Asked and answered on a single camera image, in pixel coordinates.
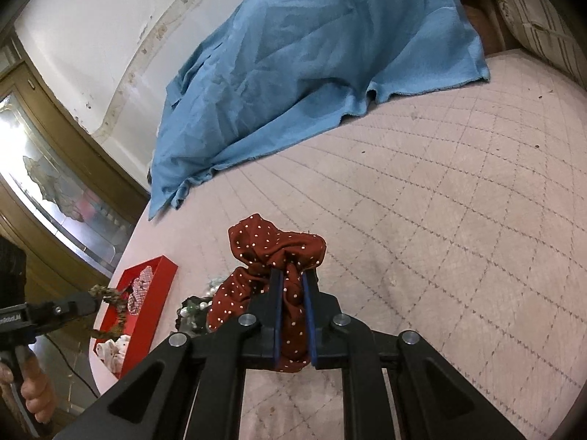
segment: metal screw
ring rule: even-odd
[[[169,344],[174,347],[184,345],[187,341],[187,336],[183,333],[175,333],[169,338]]]
[[[420,335],[415,331],[406,331],[401,335],[401,340],[406,344],[414,345],[420,340]]]
[[[238,323],[241,326],[252,326],[256,323],[256,317],[254,314],[245,313],[238,318]]]
[[[348,314],[336,314],[332,318],[332,322],[335,323],[337,326],[346,326],[350,324],[350,316]]]

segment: mattress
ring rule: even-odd
[[[587,95],[519,50],[487,62],[490,83],[393,98],[145,213],[129,247],[192,280],[171,287],[154,345],[237,266],[228,228],[260,213],[325,238],[320,286],[343,311],[417,330],[527,438],[550,436],[587,378]],[[249,372],[241,438],[342,439],[341,388],[338,371]]]

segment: plaid fabric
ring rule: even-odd
[[[143,302],[145,302],[145,298],[147,297],[147,291],[149,290],[151,281],[153,281],[153,269],[148,266],[133,281],[133,292],[128,297],[128,312],[130,314],[139,314]]]
[[[587,59],[549,0],[497,0],[520,44],[587,88]]]

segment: black sleeve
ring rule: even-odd
[[[0,235],[0,309],[25,302],[26,254]]]

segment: white cloth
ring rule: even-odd
[[[106,342],[96,344],[98,358],[104,362],[106,368],[113,374],[121,372],[129,342],[130,336],[124,334],[116,342],[108,339]]]

